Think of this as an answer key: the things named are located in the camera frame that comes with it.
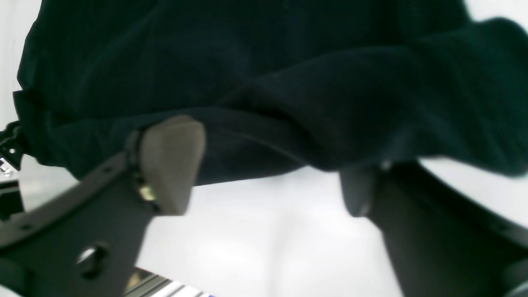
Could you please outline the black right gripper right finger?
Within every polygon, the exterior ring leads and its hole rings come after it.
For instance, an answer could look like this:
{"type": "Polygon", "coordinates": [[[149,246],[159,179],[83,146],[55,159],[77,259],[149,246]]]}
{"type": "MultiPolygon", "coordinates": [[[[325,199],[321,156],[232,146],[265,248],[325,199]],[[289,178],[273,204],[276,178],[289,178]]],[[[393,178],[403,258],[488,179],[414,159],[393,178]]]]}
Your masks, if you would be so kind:
{"type": "Polygon", "coordinates": [[[344,204],[382,233],[405,297],[526,297],[527,228],[417,162],[339,171],[344,204]]]}

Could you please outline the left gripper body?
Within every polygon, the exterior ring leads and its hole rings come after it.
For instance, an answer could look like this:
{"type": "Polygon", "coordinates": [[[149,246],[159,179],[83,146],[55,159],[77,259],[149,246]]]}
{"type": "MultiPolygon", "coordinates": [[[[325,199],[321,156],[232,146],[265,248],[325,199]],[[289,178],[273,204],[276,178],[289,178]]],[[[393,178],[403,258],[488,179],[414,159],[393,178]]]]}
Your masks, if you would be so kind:
{"type": "Polygon", "coordinates": [[[21,146],[22,134],[20,122],[12,122],[1,132],[1,193],[0,218],[10,219],[14,214],[24,212],[17,173],[21,170],[24,150],[21,146]]]}

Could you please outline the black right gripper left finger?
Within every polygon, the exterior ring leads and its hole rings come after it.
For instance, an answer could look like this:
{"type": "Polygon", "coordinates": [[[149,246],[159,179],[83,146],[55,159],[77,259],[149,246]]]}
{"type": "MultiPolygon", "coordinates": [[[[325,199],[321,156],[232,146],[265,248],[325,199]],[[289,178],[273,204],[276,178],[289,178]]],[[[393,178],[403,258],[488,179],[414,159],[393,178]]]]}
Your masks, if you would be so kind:
{"type": "Polygon", "coordinates": [[[152,219],[186,213],[205,147],[205,127],[190,116],[133,133],[79,184],[1,227],[1,288],[121,297],[152,219]]]}

